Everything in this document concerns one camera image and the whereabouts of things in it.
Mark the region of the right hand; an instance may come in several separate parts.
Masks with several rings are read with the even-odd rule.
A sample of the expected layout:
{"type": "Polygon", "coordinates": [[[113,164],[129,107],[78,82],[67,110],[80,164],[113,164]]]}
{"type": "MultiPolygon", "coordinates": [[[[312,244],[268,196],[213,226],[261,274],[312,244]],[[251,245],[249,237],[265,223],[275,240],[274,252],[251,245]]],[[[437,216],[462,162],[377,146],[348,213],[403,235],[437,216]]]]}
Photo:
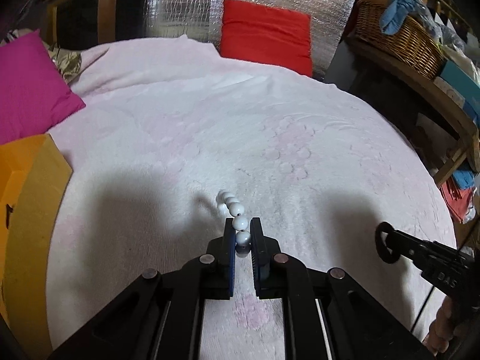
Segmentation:
{"type": "Polygon", "coordinates": [[[422,341],[422,344],[433,356],[444,353],[455,336],[457,327],[461,324],[461,309],[450,297],[444,297],[434,321],[422,341]]]}

